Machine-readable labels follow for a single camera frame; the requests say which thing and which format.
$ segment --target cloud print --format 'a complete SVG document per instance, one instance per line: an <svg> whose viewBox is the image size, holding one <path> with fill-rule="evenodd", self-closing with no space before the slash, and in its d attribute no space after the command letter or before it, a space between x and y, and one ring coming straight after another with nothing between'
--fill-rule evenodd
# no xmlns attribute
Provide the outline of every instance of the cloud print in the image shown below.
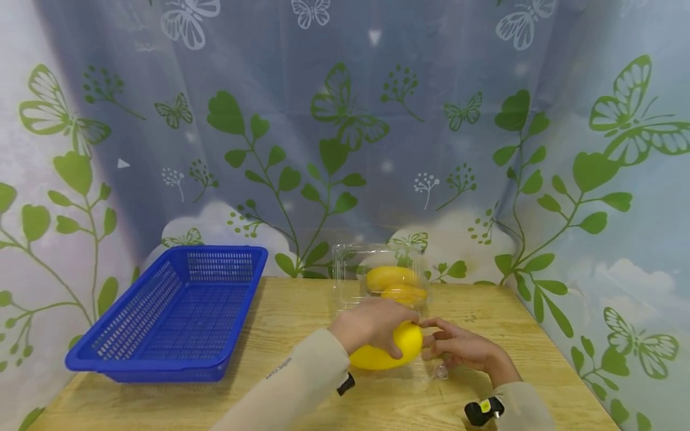
<svg viewBox="0 0 690 431"><path fill-rule="evenodd" d="M196 217L180 217L170 221L163 229L161 240L173 239L173 241L184 242L187 238L195 238L195 234L191 234L190 230L197 229L201 235L201 242L206 245L260 245L265 247L269 254L264 276L285 277L285 272L275 263L274 256L277 253L283 253L295 259L295 254L290 251L288 240L276 229L263 223L256 227L256 231L254 231L254 226L245 230L244 226L250 223L251 221L239 220L239 211L227 203L213 201ZM256 237L245 236L251 232L254 232ZM163 243L156 247L146 258L144 268L148 268L167 249Z"/></svg>

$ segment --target left hand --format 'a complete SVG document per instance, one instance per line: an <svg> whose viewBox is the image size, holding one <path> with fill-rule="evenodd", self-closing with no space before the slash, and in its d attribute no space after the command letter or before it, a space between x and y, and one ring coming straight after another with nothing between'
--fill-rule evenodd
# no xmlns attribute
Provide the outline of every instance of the left hand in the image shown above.
<svg viewBox="0 0 690 431"><path fill-rule="evenodd" d="M365 298L357 307L335 318L329 331L348 356L367 344L383 349L393 358L402 352L393 341L393 331L405 321L419 322L419 315L392 299Z"/></svg>

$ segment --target blue plastic basket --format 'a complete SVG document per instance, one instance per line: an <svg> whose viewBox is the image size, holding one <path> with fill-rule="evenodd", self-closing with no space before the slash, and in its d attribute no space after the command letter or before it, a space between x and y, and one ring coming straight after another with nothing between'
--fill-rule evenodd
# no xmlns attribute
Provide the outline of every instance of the blue plastic basket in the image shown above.
<svg viewBox="0 0 690 431"><path fill-rule="evenodd" d="M165 251L72 347L65 365L121 383L222 379L267 257L251 246Z"/></svg>

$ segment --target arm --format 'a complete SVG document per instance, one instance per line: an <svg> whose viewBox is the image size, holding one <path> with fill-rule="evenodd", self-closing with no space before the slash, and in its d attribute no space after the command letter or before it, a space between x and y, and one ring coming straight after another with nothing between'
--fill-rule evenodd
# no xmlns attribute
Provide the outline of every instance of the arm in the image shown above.
<svg viewBox="0 0 690 431"><path fill-rule="evenodd" d="M489 375L493 396L505 408L497 420L498 431L555 431L546 404L532 385L522 381L513 360L500 346L443 319L429 319L420 326L439 329L424 337L429 348L424 359L444 356L448 369L465 365Z"/></svg>
<svg viewBox="0 0 690 431"><path fill-rule="evenodd" d="M414 311L390 299L367 298L295 346L288 358L218 421L212 431L281 431L325 401L348 378L350 355L364 345L402 352L393 331Z"/></svg>
<svg viewBox="0 0 690 431"><path fill-rule="evenodd" d="M347 380L349 365L342 344L328 330L318 330L295 346L211 430L286 430Z"/></svg>

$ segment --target white triangle print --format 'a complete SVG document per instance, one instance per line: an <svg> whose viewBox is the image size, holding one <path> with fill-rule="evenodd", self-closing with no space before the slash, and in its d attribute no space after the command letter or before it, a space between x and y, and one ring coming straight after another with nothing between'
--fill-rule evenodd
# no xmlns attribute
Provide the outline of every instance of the white triangle print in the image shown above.
<svg viewBox="0 0 690 431"><path fill-rule="evenodd" d="M378 45L379 39L381 39L381 30L369 30L369 40L371 41L371 46Z"/></svg>

